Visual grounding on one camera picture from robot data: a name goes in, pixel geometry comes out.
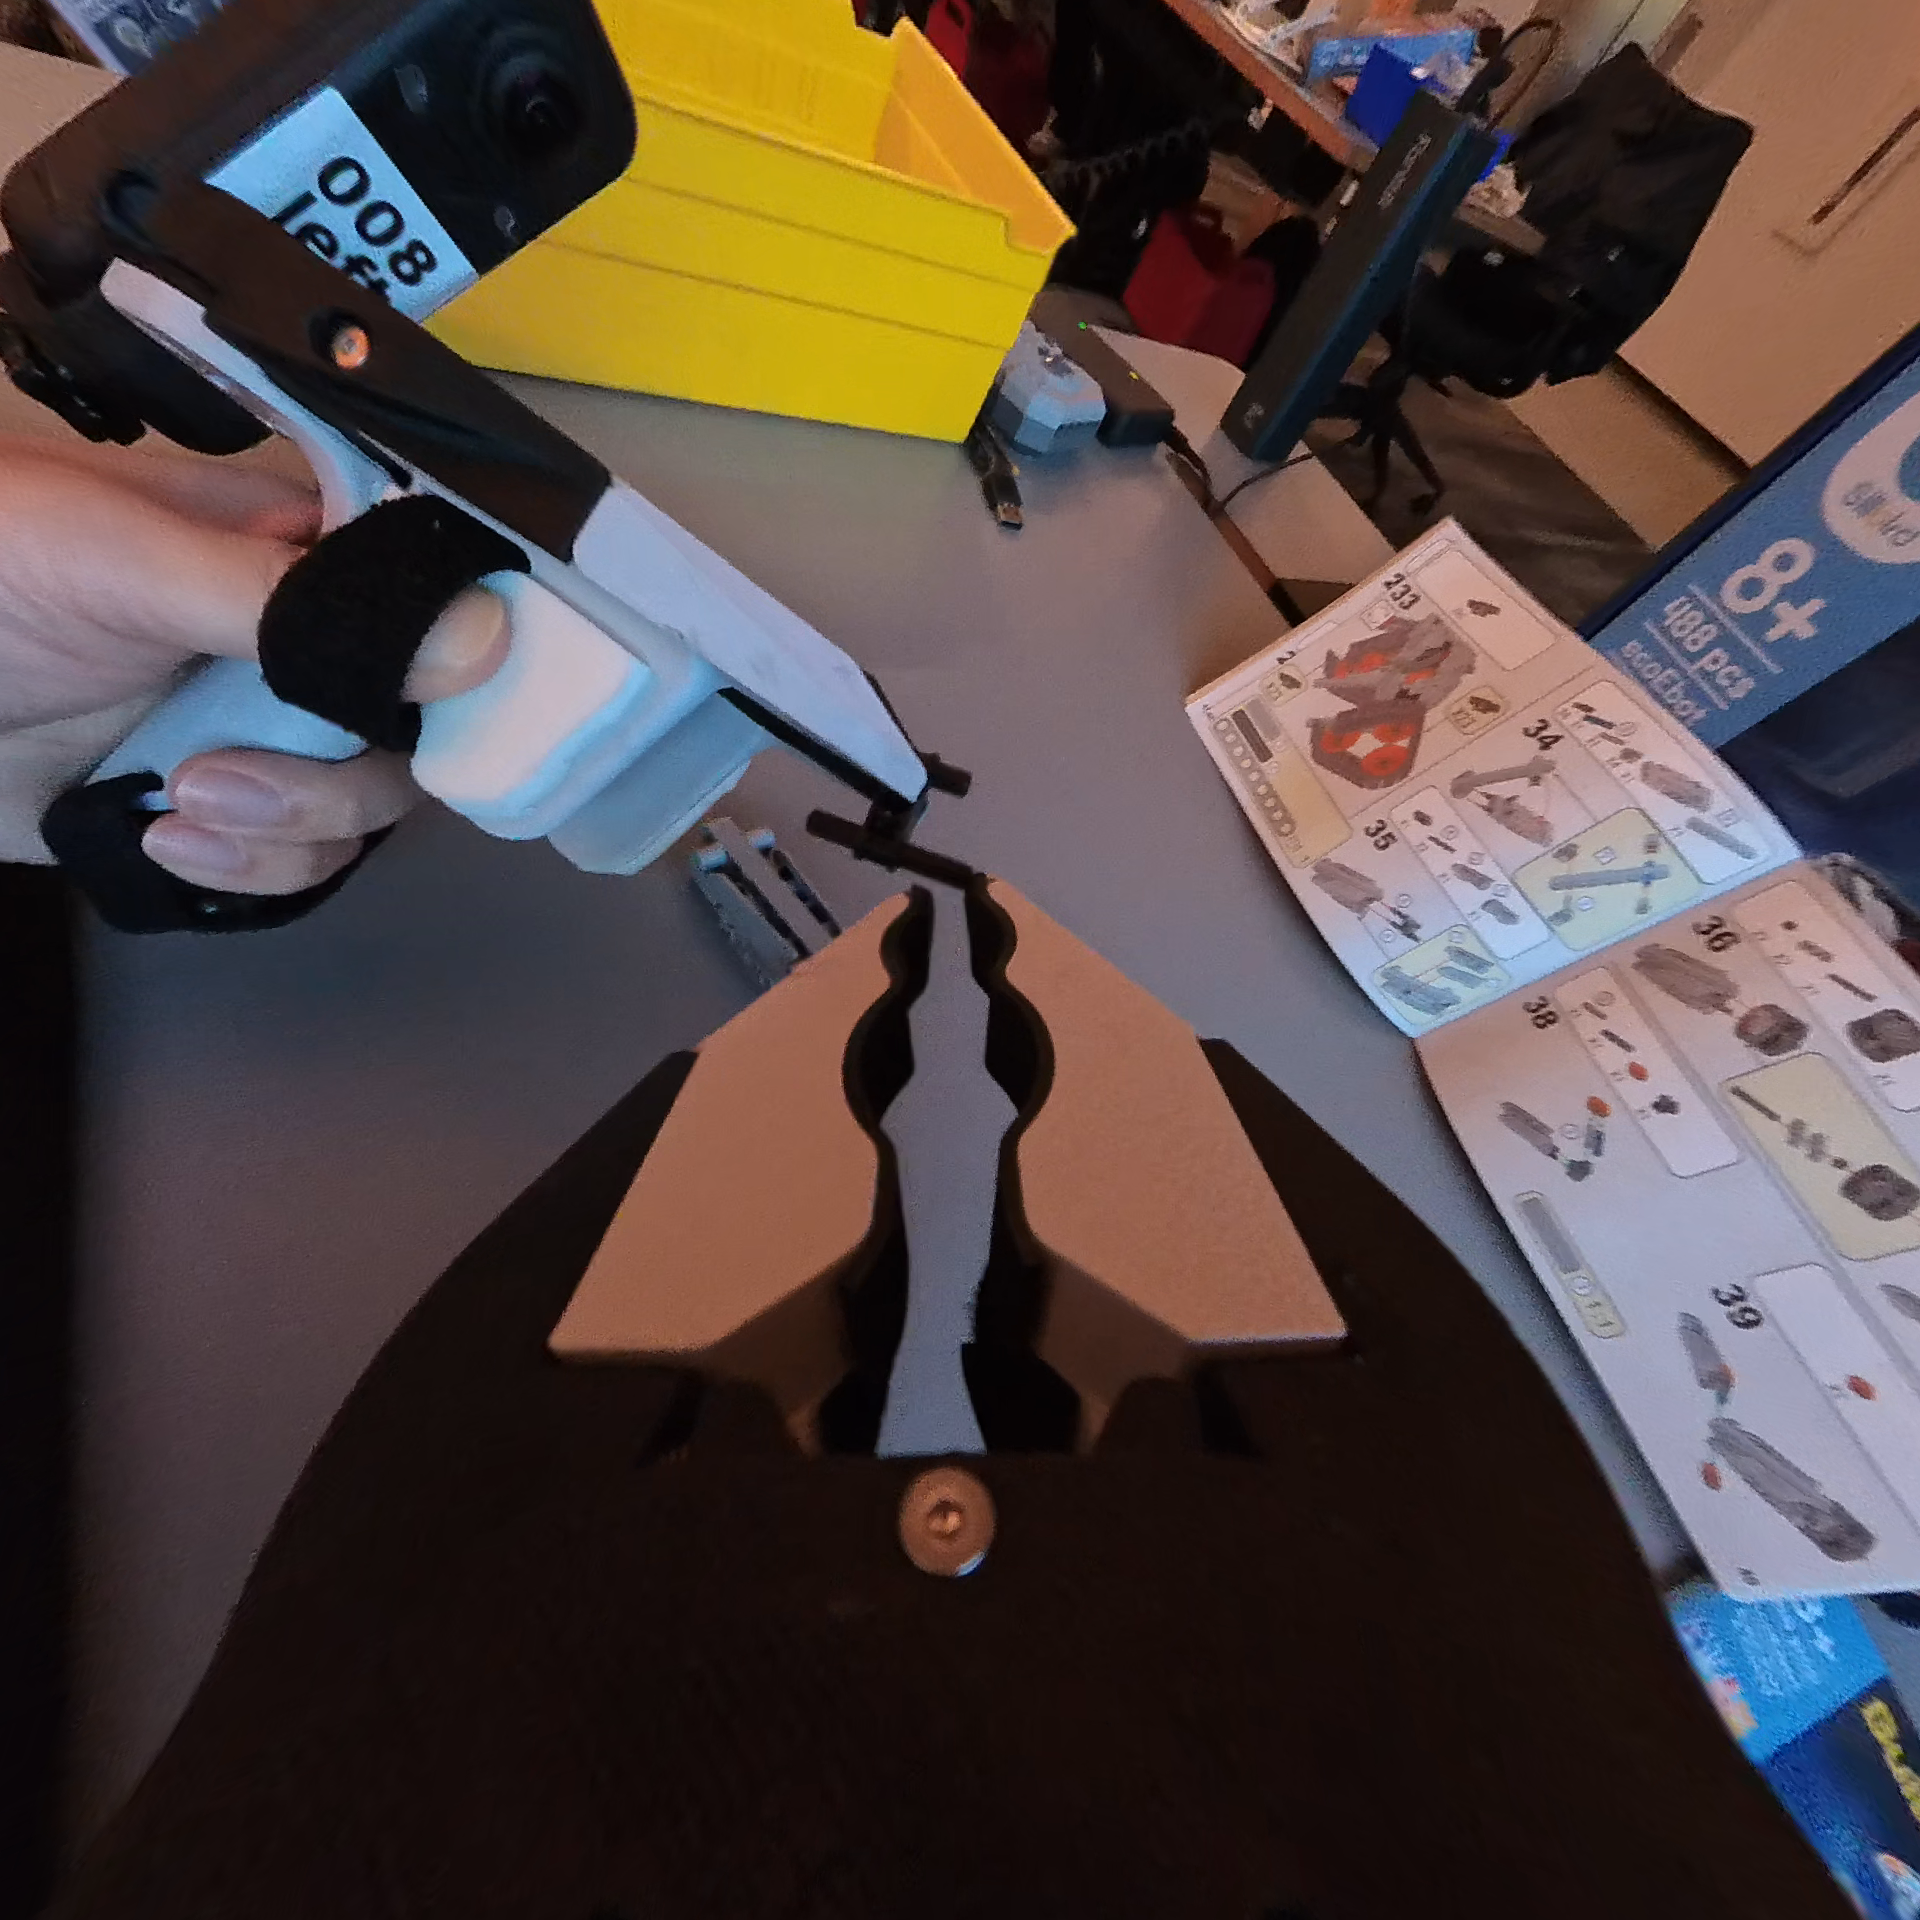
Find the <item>small blue box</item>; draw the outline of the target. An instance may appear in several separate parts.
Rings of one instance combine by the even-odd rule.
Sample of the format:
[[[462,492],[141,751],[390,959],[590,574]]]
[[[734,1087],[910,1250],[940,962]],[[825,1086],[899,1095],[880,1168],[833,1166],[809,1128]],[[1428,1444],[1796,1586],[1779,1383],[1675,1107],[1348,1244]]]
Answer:
[[[1374,146],[1385,143],[1418,94],[1453,108],[1481,68],[1483,28],[1430,31],[1362,30],[1322,37],[1308,55],[1312,86],[1345,90],[1341,117]]]

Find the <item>red bag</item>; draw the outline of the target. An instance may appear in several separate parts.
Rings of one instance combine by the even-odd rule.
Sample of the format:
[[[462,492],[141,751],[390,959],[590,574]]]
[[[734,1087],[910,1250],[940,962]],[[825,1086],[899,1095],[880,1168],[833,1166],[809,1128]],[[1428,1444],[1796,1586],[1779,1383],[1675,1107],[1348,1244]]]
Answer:
[[[1214,208],[1193,206],[1152,223],[1121,304],[1137,334],[1245,368],[1275,294],[1273,267],[1236,251]]]

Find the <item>grey toy brick beam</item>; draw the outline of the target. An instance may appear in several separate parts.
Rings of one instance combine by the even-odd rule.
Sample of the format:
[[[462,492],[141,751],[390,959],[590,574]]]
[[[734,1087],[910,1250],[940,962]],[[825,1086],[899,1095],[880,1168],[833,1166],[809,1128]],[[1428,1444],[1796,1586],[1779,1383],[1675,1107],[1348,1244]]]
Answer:
[[[709,816],[696,835],[689,875],[730,947],[768,991],[836,941],[841,922],[768,830]]]

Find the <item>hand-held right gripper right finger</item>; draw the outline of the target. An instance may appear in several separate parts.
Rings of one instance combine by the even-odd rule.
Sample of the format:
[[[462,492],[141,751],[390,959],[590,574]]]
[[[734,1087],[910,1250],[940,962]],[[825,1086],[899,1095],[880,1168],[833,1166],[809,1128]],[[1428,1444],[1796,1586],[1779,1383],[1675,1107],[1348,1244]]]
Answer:
[[[992,1453],[1090,1450],[1124,1392],[1346,1335],[1186,1020],[1008,880],[974,878],[998,1141],[962,1349]]]

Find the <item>cluttered wooden table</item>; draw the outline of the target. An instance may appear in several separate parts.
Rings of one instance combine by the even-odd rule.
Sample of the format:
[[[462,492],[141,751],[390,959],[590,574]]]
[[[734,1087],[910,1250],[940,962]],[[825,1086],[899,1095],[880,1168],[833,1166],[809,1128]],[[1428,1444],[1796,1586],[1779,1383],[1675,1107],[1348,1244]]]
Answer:
[[[1331,39],[1366,31],[1409,37],[1474,28],[1485,59],[1524,5],[1356,3],[1356,5],[1216,5],[1166,3],[1163,10],[1256,94],[1236,154],[1275,194],[1281,214],[1329,211],[1341,187],[1377,155],[1377,143],[1348,117],[1356,77],[1315,76],[1312,55]]]

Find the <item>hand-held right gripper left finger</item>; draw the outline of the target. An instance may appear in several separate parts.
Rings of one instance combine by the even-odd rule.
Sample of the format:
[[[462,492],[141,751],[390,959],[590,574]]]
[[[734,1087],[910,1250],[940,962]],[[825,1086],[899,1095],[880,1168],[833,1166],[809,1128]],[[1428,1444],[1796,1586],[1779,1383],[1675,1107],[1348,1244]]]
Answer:
[[[805,1446],[878,1450],[908,1284],[883,1120],[915,1069],[931,932],[929,890],[888,895],[685,1059],[557,1360],[755,1386]]]

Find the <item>black toy axle rod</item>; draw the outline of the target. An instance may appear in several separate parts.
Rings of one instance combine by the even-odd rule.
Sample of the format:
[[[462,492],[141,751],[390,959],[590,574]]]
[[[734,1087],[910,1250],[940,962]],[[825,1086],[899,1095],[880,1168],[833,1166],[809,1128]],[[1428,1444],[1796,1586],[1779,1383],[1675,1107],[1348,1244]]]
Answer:
[[[806,813],[805,830],[813,839],[889,874],[912,874],[958,891],[981,883],[981,874],[968,862],[916,845],[912,822],[902,813],[883,806],[872,808],[861,820],[841,818],[817,806]]]

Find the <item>black office chair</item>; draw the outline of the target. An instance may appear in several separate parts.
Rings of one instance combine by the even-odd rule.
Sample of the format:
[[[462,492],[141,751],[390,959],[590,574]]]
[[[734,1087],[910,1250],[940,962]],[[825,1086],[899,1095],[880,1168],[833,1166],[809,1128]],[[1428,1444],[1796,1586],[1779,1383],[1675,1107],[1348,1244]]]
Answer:
[[[1497,399],[1605,370],[1681,282],[1753,128],[1626,44],[1541,112],[1509,159],[1523,251],[1464,230],[1390,336],[1412,374]]]

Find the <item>large blue toy box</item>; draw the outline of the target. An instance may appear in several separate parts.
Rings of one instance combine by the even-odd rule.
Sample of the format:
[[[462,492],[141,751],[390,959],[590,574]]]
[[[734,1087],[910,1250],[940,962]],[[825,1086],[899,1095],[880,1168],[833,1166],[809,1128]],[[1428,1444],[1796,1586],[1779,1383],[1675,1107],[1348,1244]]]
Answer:
[[[1918,334],[1675,535],[1580,636],[1718,749],[1918,612]]]

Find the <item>grey toy motor block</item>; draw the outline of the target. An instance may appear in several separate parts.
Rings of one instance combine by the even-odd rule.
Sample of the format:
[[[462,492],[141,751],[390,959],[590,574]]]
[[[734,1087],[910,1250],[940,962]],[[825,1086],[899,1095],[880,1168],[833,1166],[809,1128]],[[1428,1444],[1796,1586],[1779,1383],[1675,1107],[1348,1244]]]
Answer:
[[[1100,382],[1026,319],[985,399],[985,419],[998,439],[1030,458],[1075,453],[1097,442],[1107,414]]]

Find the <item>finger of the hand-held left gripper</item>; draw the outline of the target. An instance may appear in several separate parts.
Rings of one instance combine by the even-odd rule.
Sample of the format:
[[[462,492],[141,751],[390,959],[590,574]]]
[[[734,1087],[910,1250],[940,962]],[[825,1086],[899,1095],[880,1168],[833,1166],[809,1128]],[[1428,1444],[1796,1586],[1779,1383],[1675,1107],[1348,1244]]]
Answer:
[[[579,572],[888,796],[929,792],[924,757],[857,661],[635,490],[611,485],[593,507]]]

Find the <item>blue printed toy box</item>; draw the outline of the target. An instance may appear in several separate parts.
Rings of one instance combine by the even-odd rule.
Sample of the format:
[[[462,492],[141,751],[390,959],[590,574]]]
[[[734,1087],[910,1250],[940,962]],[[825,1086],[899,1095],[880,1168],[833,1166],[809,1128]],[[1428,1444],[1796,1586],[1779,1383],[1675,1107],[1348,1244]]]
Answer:
[[[1851,1909],[1918,1916],[1918,1733],[1848,1597],[1665,1597],[1696,1680]]]

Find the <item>grey desk with wooden edge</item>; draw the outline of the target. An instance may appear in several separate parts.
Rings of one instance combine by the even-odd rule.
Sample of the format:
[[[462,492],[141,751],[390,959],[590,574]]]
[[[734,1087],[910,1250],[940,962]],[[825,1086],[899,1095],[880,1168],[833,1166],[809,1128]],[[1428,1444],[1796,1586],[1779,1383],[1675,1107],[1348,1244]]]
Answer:
[[[1220,419],[1241,387],[1232,362],[1124,332],[1115,304],[1068,291],[1044,291],[1030,317],[1052,336],[1101,336],[1170,404],[1177,439],[1197,463],[1177,447],[1152,447],[1146,459],[1259,587],[1285,584],[1291,606],[1315,611],[1394,558],[1392,542],[1310,447],[1262,466],[1225,439]]]

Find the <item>person's left hand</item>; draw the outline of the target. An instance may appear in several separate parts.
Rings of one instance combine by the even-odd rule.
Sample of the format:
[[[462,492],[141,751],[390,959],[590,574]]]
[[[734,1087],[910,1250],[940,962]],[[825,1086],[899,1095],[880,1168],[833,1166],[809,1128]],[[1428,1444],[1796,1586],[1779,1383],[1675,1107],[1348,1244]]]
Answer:
[[[282,575],[320,536],[307,470],[2,442],[2,859],[50,866],[41,813],[202,659],[254,661]],[[409,758],[205,751],[168,783],[145,851],[225,893],[345,874],[420,799]]]

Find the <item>black power adapter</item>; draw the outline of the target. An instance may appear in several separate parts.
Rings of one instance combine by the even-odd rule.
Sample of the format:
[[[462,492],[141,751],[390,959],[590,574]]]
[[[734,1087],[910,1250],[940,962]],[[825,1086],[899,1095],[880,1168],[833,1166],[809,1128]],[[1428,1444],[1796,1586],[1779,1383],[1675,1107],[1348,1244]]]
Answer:
[[[1104,447],[1158,447],[1174,437],[1170,402],[1133,363],[1085,319],[1062,332],[1062,349],[1096,383],[1101,397],[1101,421],[1096,442]]]

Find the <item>yellow plastic storage bin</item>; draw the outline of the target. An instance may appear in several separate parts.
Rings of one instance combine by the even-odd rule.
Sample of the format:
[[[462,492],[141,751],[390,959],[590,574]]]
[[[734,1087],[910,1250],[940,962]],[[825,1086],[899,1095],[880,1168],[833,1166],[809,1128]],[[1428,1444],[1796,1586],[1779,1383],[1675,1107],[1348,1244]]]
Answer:
[[[960,442],[1073,222],[845,3],[602,3],[626,173],[425,327],[480,368]]]

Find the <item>open building instruction booklet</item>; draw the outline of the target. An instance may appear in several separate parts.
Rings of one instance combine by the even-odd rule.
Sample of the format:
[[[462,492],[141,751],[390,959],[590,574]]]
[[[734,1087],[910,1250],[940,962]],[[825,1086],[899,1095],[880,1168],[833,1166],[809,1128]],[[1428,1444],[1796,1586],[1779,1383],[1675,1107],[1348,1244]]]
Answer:
[[[1916,1594],[1916,973],[1444,520],[1186,700],[1715,1579]]]

